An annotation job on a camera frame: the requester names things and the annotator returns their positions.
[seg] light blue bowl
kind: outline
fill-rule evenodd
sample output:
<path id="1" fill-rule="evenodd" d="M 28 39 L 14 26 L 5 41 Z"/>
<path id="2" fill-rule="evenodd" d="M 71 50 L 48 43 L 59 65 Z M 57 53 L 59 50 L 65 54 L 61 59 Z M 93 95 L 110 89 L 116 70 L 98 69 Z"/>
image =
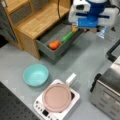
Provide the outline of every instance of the light blue bowl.
<path id="1" fill-rule="evenodd" d="M 23 79 L 28 85 L 39 87 L 47 81 L 48 76 L 49 71 L 44 65 L 34 64 L 24 71 Z"/>

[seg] green vegetable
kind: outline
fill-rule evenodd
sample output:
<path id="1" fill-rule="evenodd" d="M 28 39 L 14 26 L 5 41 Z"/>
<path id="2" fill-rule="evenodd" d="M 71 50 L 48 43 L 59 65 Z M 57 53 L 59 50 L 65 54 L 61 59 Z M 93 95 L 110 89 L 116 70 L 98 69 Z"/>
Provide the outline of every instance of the green vegetable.
<path id="1" fill-rule="evenodd" d="M 65 35 L 63 38 L 62 38 L 62 42 L 66 42 L 74 33 L 73 32 L 69 32 L 67 35 Z"/>

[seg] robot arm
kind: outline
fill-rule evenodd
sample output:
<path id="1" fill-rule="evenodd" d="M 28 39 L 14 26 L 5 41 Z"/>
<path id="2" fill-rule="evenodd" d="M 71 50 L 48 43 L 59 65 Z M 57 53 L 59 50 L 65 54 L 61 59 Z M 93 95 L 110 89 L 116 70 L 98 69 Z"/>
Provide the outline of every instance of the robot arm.
<path id="1" fill-rule="evenodd" d="M 113 26 L 120 12 L 119 1 L 110 0 L 114 7 L 107 7 L 107 2 L 108 0 L 74 0 L 69 14 L 69 22 L 80 28 Z"/>

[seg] wooden cabinet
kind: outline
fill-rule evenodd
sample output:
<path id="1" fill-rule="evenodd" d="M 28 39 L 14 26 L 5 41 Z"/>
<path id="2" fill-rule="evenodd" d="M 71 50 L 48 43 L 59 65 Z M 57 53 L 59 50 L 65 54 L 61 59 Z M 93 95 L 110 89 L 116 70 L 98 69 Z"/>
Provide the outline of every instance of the wooden cabinet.
<path id="1" fill-rule="evenodd" d="M 8 39 L 16 46 L 23 48 L 36 58 L 40 54 L 36 39 L 43 35 L 48 29 L 56 24 L 58 16 L 58 0 L 0 0 L 2 19 L 7 21 L 10 28 Z M 71 0 L 60 0 L 60 16 L 64 17 L 71 5 Z"/>

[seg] gray countertop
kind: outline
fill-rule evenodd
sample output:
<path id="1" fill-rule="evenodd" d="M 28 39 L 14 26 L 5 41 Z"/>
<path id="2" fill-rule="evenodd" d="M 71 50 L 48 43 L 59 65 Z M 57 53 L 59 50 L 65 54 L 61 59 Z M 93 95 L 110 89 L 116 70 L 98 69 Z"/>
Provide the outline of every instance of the gray countertop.
<path id="1" fill-rule="evenodd" d="M 82 34 L 70 49 L 58 60 L 52 61 L 45 55 L 37 60 L 11 44 L 0 49 L 0 80 L 37 116 L 33 103 L 40 93 L 55 79 L 65 81 L 73 72 L 77 80 L 72 85 L 81 95 L 80 104 L 69 120 L 111 120 L 90 103 L 90 88 L 98 72 L 104 73 L 111 65 L 105 58 L 106 52 L 114 43 L 103 40 L 88 32 Z M 23 72 L 31 64 L 44 64 L 50 71 L 44 86 L 32 88 L 23 81 Z"/>

